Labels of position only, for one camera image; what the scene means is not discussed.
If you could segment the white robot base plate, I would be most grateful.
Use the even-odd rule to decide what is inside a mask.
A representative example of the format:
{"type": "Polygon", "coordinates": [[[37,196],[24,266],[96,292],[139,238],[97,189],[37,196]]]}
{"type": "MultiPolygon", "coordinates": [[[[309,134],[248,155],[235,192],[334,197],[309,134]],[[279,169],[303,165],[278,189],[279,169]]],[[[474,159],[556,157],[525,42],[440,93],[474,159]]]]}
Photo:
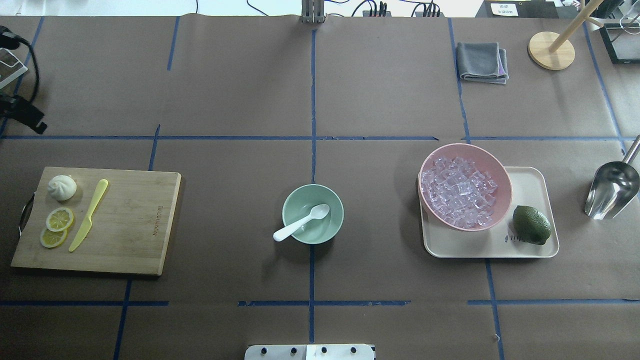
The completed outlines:
{"type": "Polygon", "coordinates": [[[375,360],[374,345],[338,344],[254,344],[247,347],[245,360],[375,360]]]}

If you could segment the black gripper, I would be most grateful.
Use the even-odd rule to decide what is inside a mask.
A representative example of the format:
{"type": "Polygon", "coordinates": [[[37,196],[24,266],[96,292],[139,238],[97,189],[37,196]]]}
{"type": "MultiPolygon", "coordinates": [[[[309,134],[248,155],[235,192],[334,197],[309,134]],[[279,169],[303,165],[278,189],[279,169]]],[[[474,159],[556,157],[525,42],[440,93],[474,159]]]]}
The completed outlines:
{"type": "Polygon", "coordinates": [[[43,135],[48,127],[42,121],[45,114],[20,95],[2,94],[0,96],[0,115],[27,126],[38,135],[43,135]]]}

